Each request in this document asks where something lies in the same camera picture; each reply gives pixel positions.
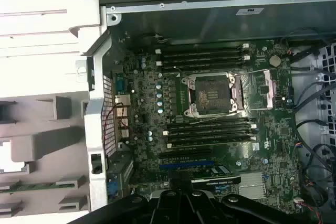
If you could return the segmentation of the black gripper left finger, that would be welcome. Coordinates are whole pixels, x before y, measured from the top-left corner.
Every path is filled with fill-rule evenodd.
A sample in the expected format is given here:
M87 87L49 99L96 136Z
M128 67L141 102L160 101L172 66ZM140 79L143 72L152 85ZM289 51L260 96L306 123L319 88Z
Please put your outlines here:
M179 223L182 173L169 173L168 189L151 193L150 199L134 194L94 210L71 223Z

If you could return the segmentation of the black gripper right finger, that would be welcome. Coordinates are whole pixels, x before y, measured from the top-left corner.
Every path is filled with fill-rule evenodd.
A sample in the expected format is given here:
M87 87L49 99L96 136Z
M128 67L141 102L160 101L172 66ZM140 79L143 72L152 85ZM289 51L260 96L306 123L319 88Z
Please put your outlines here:
M181 214L184 223L312 223L307 214L287 214L238 194L220 201L211 191L193 185L181 173Z

